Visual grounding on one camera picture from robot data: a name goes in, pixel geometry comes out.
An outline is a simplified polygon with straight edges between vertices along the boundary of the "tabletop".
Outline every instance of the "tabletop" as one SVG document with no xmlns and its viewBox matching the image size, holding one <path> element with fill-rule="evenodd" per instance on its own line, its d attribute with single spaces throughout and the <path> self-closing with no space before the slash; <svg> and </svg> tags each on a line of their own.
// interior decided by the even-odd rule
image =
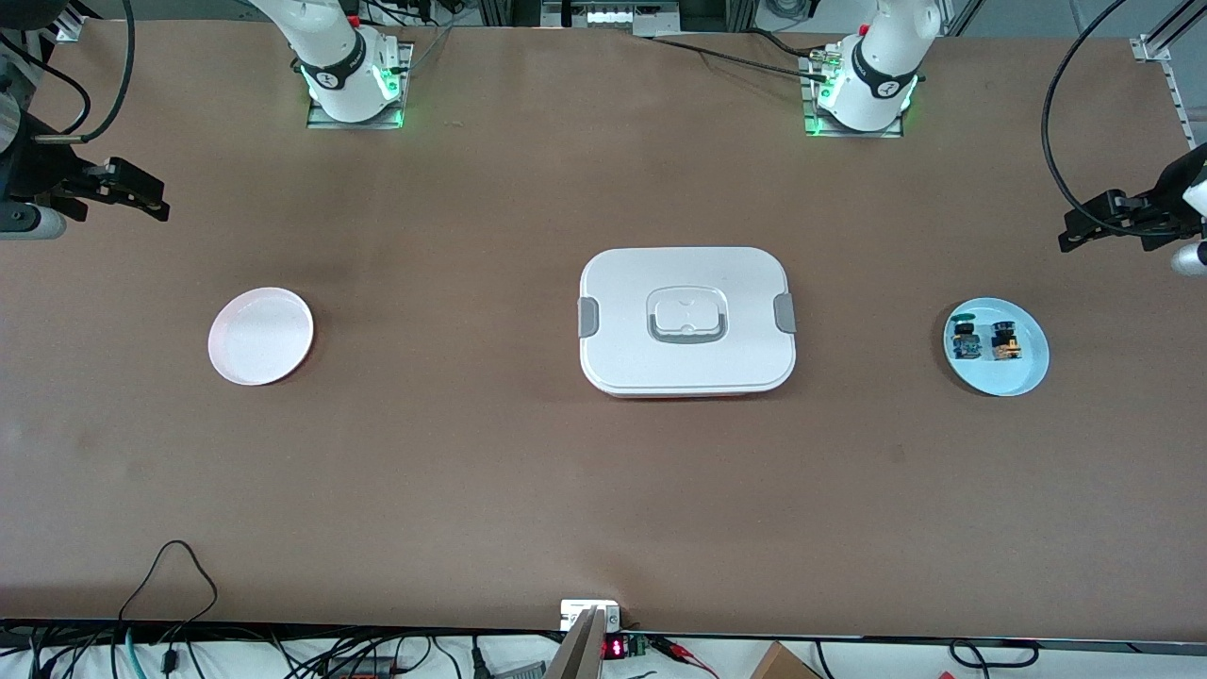
<svg viewBox="0 0 1207 679">
<path fill-rule="evenodd" d="M 212 620 L 552 627 L 590 596 L 647 630 L 1207 642 L 1203 282 L 1133 239 L 1059 251 L 1038 129 L 1066 41 L 939 40 L 905 136 L 874 140 L 805 135 L 792 77 L 610 30 L 453 29 L 402 129 L 307 130 L 274 27 L 138 30 L 78 152 L 163 178 L 171 218 L 98 205 L 0 247 L 0 615 L 112 616 L 182 538 Z M 122 55 L 105 22 L 54 53 L 93 123 Z M 35 111 L 64 124 L 71 96 Z M 1119 40 L 1078 55 L 1053 139 L 1085 198 L 1186 150 Z M 783 263 L 787 384 L 593 388 L 583 265 L 717 244 Z M 237 387 L 206 333 L 266 285 L 316 345 Z M 1031 394 L 946 365 L 946 314 L 985 294 L 1044 324 Z M 186 563 L 130 615 L 204 603 Z"/>
</svg>

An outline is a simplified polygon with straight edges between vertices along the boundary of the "white plate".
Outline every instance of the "white plate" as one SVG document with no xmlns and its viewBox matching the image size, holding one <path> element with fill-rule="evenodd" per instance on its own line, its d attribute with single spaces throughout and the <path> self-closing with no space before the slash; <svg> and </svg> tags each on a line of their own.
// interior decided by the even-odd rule
<svg viewBox="0 0 1207 679">
<path fill-rule="evenodd" d="M 258 287 L 231 299 L 214 318 L 210 363 L 235 385 L 268 385 L 293 373 L 313 339 L 314 316 L 302 297 Z"/>
<path fill-rule="evenodd" d="M 981 357 L 979 359 L 956 359 L 951 346 L 951 316 L 956 314 L 976 314 L 973 326 L 981 339 Z M 1004 362 L 993 361 L 990 339 L 993 336 L 993 323 L 1003 320 L 1014 321 L 1014 333 L 1019 338 L 1022 356 Z M 1034 390 L 1048 375 L 1048 338 L 1039 323 L 1027 311 L 1015 303 L 997 297 L 978 297 L 956 306 L 943 324 L 943 353 L 951 364 L 951 370 L 973 388 L 995 397 L 1020 397 Z"/>
</svg>

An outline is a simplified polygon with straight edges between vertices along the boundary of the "white lid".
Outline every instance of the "white lid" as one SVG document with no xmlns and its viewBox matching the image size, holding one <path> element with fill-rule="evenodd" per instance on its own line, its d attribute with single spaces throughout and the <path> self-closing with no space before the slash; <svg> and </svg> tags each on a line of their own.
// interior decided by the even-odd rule
<svg viewBox="0 0 1207 679">
<path fill-rule="evenodd" d="M 302 297 L 258 287 L 231 299 L 210 327 L 210 363 L 218 375 L 247 387 L 293 373 L 314 339 L 314 316 Z"/>
<path fill-rule="evenodd" d="M 788 276 L 757 247 L 629 247 L 579 283 L 579 358 L 616 397 L 766 392 L 797 361 Z"/>
</svg>

